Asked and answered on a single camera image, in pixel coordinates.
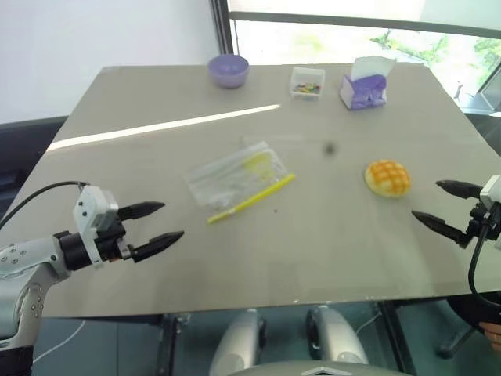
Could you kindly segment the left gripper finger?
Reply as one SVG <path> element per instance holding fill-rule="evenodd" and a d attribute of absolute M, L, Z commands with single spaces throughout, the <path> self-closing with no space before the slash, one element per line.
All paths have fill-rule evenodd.
<path fill-rule="evenodd" d="M 184 231 L 175 231 L 161 234 L 149 240 L 148 243 L 130 250 L 131 258 L 134 262 L 141 262 L 147 258 L 165 251 L 167 248 L 175 244 L 184 235 Z"/>
<path fill-rule="evenodd" d="M 165 206 L 165 203 L 158 201 L 144 201 L 119 208 L 117 216 L 121 221 L 129 219 L 140 219 L 151 215 Z"/>

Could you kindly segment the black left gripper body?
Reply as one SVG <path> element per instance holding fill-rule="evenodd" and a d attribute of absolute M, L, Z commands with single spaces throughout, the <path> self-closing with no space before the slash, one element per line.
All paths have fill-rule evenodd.
<path fill-rule="evenodd" d="M 132 246 L 125 240 L 126 229 L 123 221 L 132 218 L 130 209 L 118 209 L 117 212 L 104 216 L 97 226 L 96 247 L 103 261 L 130 259 Z"/>

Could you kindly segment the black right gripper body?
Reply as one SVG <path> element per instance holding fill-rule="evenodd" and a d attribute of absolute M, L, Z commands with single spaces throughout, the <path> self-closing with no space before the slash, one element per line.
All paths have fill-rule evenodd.
<path fill-rule="evenodd" d="M 494 205 L 487 209 L 486 206 L 479 201 L 471 209 L 469 216 L 471 217 L 467 227 L 466 246 L 473 240 L 474 237 L 481 238 L 481 230 L 483 225 L 488 227 L 488 232 L 485 235 L 485 240 L 500 240 L 500 203 L 495 202 Z"/>

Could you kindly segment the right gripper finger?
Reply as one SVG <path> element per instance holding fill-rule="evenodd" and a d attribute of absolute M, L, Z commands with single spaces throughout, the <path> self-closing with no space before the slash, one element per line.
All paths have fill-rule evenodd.
<path fill-rule="evenodd" d="M 421 211 L 412 210 L 412 214 L 428 229 L 453 240 L 461 248 L 465 248 L 470 243 L 470 238 L 464 232 L 448 225 L 444 219 Z"/>
<path fill-rule="evenodd" d="M 445 192 L 463 199 L 471 197 L 479 199 L 482 190 L 482 186 L 450 179 L 438 180 L 435 184 Z"/>

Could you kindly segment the person's bare hand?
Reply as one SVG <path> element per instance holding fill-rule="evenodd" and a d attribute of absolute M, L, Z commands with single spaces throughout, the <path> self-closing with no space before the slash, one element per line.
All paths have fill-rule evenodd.
<path fill-rule="evenodd" d="M 488 322 L 480 323 L 485 337 L 490 341 L 492 348 L 499 352 L 501 350 L 501 326 Z"/>

